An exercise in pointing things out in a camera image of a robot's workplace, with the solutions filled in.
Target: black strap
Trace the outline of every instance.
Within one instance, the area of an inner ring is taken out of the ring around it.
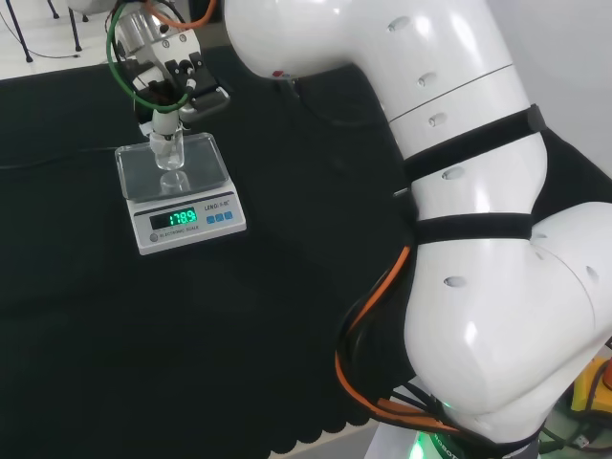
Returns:
[[[411,156],[404,161],[404,171],[414,182],[544,129],[546,122],[539,107],[532,105],[527,110],[477,127]]]
[[[419,245],[462,239],[531,239],[534,219],[525,213],[450,215],[418,222]]]

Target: orange cable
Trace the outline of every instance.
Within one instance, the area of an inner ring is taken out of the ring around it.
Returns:
[[[406,259],[408,258],[409,254],[410,254],[410,247],[404,247],[404,249],[402,250],[402,253],[400,253],[398,260],[395,262],[395,265],[393,265],[393,268],[391,269],[387,277],[384,279],[384,281],[379,286],[379,288],[376,289],[374,294],[372,294],[372,296],[370,296],[370,298],[366,301],[365,305],[361,309],[357,318],[351,324],[349,328],[349,332],[353,330],[353,328],[360,322],[360,320],[367,314],[367,312],[374,307],[374,305],[378,302],[379,299],[381,299],[381,296],[383,296],[384,292],[386,292],[386,289],[389,287],[389,285],[391,285],[393,280],[397,277],[398,273],[404,266],[404,263]],[[443,430],[449,433],[459,432],[458,429],[447,426],[444,423],[438,421],[431,414],[425,413],[424,411],[418,410],[416,408],[412,408],[410,406],[406,406],[404,404],[397,404],[395,402],[391,402],[386,399],[380,399],[378,401],[379,406],[375,406],[371,404],[346,379],[346,376],[344,375],[344,372],[342,371],[342,366],[340,365],[340,359],[339,359],[338,352],[336,353],[336,375],[338,376],[338,380],[340,384],[342,385],[342,387],[344,388],[344,390],[353,399],[355,399],[359,404],[365,406],[366,408],[368,408],[370,411],[372,411],[373,413],[375,413],[377,416],[381,417],[382,419],[400,422],[403,424],[409,424],[410,426],[421,428],[423,430],[425,430],[428,427],[434,427],[434,428],[437,428],[437,429],[440,429],[440,430]],[[387,411],[388,409],[392,409],[396,411],[396,413],[389,412]]]
[[[176,22],[176,21],[173,21],[165,17],[163,14],[161,14],[159,11],[155,9],[153,4],[151,3],[151,0],[146,0],[146,2],[144,3],[144,8],[148,11],[148,13],[157,17],[160,20],[160,22],[162,22],[163,24],[166,24],[166,26],[174,27],[176,29],[184,29],[184,30],[197,29],[198,27],[204,26],[212,17],[212,14],[214,13],[214,8],[216,6],[217,6],[217,0],[210,0],[210,3],[208,4],[207,12],[204,14],[204,16],[202,16],[200,19],[198,19],[195,22],[183,23],[183,22]]]
[[[404,265],[409,254],[410,254],[410,247],[404,247],[404,249],[402,250],[402,253],[400,253],[400,257],[398,258],[398,261],[395,262],[395,265],[393,265],[393,268],[389,272],[389,275],[382,282],[381,286],[378,289],[376,289],[376,292],[374,292],[374,294],[370,296],[370,299],[367,300],[367,302],[363,306],[363,309],[361,309],[360,314],[351,324],[351,327],[349,328],[349,332],[353,330],[353,328],[359,323],[359,321],[363,318],[363,316],[365,316],[367,312],[370,309],[372,309],[372,306],[374,306],[376,302],[379,299],[381,299],[381,296],[383,296],[386,289],[389,287],[389,285],[391,285],[391,282],[393,282],[395,277],[398,275],[398,272]]]
[[[342,387],[348,394],[353,397],[357,402],[367,407],[370,411],[380,416],[381,418],[388,419],[390,421],[396,421],[400,423],[410,423],[411,425],[421,428],[424,427],[435,427],[438,429],[442,429],[447,432],[459,432],[456,428],[446,426],[441,423],[433,416],[424,413],[423,411],[419,411],[415,408],[410,408],[409,406],[401,405],[402,411],[405,411],[406,415],[402,416],[395,413],[390,413],[381,409],[373,404],[370,404],[365,397],[363,397],[355,388],[346,380],[344,373],[342,372],[342,368],[340,366],[339,355],[336,353],[336,374],[338,375],[338,379],[342,384]]]

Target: black tablecloth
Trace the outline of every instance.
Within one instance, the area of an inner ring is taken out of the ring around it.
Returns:
[[[249,231],[146,257],[106,148],[142,138],[108,69],[0,82],[0,164],[72,155],[0,170],[0,457],[257,459],[367,421],[333,350],[410,234],[391,199],[405,187],[395,142],[324,124],[229,48],[206,59],[232,103],[193,131],[215,136]],[[381,120],[354,68],[304,85],[323,118]],[[537,219],[612,202],[604,174],[545,139]],[[384,387],[409,372],[406,290],[371,338]]]

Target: electronic scale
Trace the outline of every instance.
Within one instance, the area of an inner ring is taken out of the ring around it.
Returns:
[[[149,143],[116,151],[123,197],[141,255],[247,228],[236,187],[214,138],[199,134],[177,144],[183,145],[184,161],[173,170],[159,166]]]

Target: scale display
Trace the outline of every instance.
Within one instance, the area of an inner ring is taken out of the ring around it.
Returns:
[[[198,214],[194,208],[182,208],[172,210],[168,213],[161,213],[151,217],[151,228],[161,230],[162,228],[176,227],[177,225],[187,225],[198,221]]]

